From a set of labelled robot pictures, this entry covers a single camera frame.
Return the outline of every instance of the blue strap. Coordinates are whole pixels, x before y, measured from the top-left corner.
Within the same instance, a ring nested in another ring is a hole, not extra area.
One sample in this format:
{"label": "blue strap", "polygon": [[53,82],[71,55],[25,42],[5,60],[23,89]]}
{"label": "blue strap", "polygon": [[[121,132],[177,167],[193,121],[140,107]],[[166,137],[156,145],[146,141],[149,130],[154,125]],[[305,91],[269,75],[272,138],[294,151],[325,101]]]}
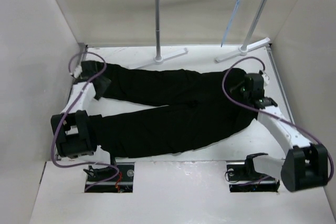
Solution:
{"label": "blue strap", "polygon": [[227,24],[226,30],[225,30],[225,32],[224,32],[221,47],[223,46],[223,43],[224,43],[225,40],[226,40],[226,36],[227,36],[227,34],[229,33],[229,30],[231,29],[232,21],[233,21],[233,19],[235,18],[236,13],[237,13],[237,11],[238,11],[239,3],[240,3],[240,0],[237,0],[237,1],[236,1],[235,8],[233,9],[233,12],[232,12],[232,14],[231,14],[230,21],[229,21],[229,23]]}

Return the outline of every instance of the garment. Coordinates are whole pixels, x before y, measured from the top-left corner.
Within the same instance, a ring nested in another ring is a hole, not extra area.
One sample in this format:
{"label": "garment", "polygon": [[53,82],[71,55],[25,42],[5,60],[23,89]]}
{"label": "garment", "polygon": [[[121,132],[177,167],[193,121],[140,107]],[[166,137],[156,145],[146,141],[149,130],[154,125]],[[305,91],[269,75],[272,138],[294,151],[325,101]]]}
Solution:
{"label": "garment", "polygon": [[[83,75],[102,68],[82,62]],[[225,71],[129,70],[108,64],[111,80],[103,97],[158,106],[114,116],[90,116],[97,142],[113,157],[145,157],[195,150],[246,128],[257,114],[232,104],[223,94]],[[243,102],[239,89],[245,71],[235,68],[225,83],[231,97]]]}

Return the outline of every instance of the white wall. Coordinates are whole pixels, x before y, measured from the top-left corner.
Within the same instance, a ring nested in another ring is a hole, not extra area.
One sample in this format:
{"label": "white wall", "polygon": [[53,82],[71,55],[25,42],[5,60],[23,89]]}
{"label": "white wall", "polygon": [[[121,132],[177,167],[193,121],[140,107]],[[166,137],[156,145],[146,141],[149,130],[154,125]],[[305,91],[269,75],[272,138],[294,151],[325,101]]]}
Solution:
{"label": "white wall", "polygon": [[[336,0],[298,0],[272,45],[298,124],[336,161]],[[336,178],[326,188],[336,216]]]}
{"label": "white wall", "polygon": [[[154,0],[57,0],[78,41],[154,45]],[[280,31],[297,0],[269,0],[253,36]],[[236,0],[161,0],[163,44],[220,43]],[[260,0],[241,0],[228,43],[242,43]]]}
{"label": "white wall", "polygon": [[29,222],[77,42],[55,0],[0,0],[0,216]]}

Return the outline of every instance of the metal rod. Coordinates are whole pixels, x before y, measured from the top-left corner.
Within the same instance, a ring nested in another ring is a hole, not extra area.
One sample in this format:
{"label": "metal rod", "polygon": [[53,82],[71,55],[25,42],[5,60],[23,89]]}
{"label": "metal rod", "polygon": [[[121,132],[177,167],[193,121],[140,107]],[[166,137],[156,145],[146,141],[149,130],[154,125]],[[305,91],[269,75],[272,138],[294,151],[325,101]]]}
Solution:
{"label": "metal rod", "polygon": [[161,60],[160,45],[160,0],[155,0],[155,37],[156,37],[156,60]]}
{"label": "metal rod", "polygon": [[246,38],[244,40],[244,43],[243,43],[243,45],[240,48],[242,51],[246,51],[247,50],[247,46],[248,46],[248,44],[250,42],[250,39],[252,37],[252,34],[253,34],[254,30],[256,29],[256,26],[258,24],[258,21],[259,21],[259,18],[261,16],[261,13],[262,13],[265,5],[266,5],[266,2],[267,2],[267,0],[261,0],[261,2],[260,2],[259,8],[257,10],[256,16],[253,19],[253,22],[252,22],[252,25],[250,27],[250,30],[248,31],[248,33],[246,35]]}

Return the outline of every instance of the white panel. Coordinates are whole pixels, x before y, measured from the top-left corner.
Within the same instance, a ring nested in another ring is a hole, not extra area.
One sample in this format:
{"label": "white panel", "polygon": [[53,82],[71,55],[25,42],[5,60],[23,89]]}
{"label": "white panel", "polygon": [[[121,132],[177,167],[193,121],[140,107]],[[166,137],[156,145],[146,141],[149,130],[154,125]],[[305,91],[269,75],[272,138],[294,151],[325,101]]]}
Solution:
{"label": "white panel", "polygon": [[[219,43],[236,0],[161,0],[162,43]],[[253,42],[273,39],[296,0],[269,0]],[[58,0],[77,40],[90,45],[153,45],[154,0]],[[242,43],[260,0],[241,0],[228,43]]]}
{"label": "white panel", "polygon": [[55,0],[0,0],[1,223],[29,222],[77,42]]}
{"label": "white panel", "polygon": [[48,162],[30,224],[335,223],[322,188],[230,193],[223,161],[137,162],[130,194],[84,194],[82,169]]}
{"label": "white panel", "polygon": [[[298,0],[272,48],[295,120],[336,158],[336,0]],[[336,216],[336,179],[327,187]]]}
{"label": "white panel", "polygon": [[[185,46],[162,47],[162,54],[173,52],[184,48]],[[190,69],[198,72],[223,71],[229,68],[237,57],[222,63],[215,63],[214,58],[221,56],[230,50],[234,50],[235,46],[225,46],[221,48],[217,46],[188,46],[189,53],[185,56],[166,61],[162,65],[154,65],[146,67],[148,70],[172,70],[172,69]],[[155,55],[154,47],[127,47],[127,48],[90,48],[89,51],[95,52],[109,63],[118,63],[124,67],[131,63],[136,63],[146,59],[151,59]],[[266,72],[270,77],[270,85],[265,87],[266,95],[272,97],[278,102],[285,117],[288,118],[286,106],[281,96],[281,92],[277,83],[275,73],[272,69],[270,59],[265,47],[248,53],[248,56],[256,56],[266,64]],[[87,55],[87,59],[97,58],[93,55]],[[239,64],[237,67],[245,69],[247,72],[258,72],[262,66],[256,60],[248,60]],[[90,115],[102,114],[103,116],[115,115],[120,113],[133,112],[138,110],[149,109],[151,107],[138,105],[125,101],[117,101],[111,99],[94,100],[88,109]],[[217,144],[202,148],[196,151],[189,151],[182,154],[168,154],[154,157],[122,159],[125,162],[140,161],[211,161],[211,160],[233,160],[245,159],[248,154],[267,152],[273,157],[284,157],[281,147],[272,135],[257,121],[239,134],[220,141]]]}

